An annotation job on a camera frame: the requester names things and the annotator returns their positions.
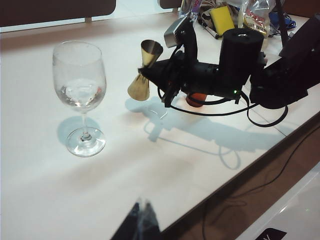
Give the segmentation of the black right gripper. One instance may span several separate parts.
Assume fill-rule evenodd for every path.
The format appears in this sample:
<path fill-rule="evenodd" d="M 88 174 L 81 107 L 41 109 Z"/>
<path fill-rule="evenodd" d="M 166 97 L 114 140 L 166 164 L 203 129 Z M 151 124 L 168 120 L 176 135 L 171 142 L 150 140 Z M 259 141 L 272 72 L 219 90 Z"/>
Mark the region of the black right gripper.
<path fill-rule="evenodd" d="M 213 94 L 217 67 L 199 62 L 196 54 L 173 52 L 169 59 L 156 61 L 151 68 L 141 67 L 138 72 L 164 92 L 162 102 L 166 108 L 172 106 L 180 91 L 186 94 L 190 106 L 199 108 Z"/>

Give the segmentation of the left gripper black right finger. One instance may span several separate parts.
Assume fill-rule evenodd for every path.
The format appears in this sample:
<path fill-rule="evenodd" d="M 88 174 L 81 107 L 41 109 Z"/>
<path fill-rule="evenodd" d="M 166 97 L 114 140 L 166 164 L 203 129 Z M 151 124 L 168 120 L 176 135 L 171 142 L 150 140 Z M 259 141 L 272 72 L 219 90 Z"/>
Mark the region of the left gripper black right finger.
<path fill-rule="evenodd" d="M 140 240 L 162 240 L 157 215 L 150 201 L 143 205 L 139 219 Z"/>

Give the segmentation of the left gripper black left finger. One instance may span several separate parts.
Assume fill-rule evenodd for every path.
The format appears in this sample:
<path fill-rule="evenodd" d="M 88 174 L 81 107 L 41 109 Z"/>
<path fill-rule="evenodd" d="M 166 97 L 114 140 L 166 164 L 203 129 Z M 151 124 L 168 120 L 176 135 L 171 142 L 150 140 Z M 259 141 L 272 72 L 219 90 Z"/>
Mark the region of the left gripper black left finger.
<path fill-rule="evenodd" d="M 141 210 L 141 202 L 136 201 L 124 220 L 115 231 L 111 240 L 134 240 L 136 237 L 138 218 Z"/>

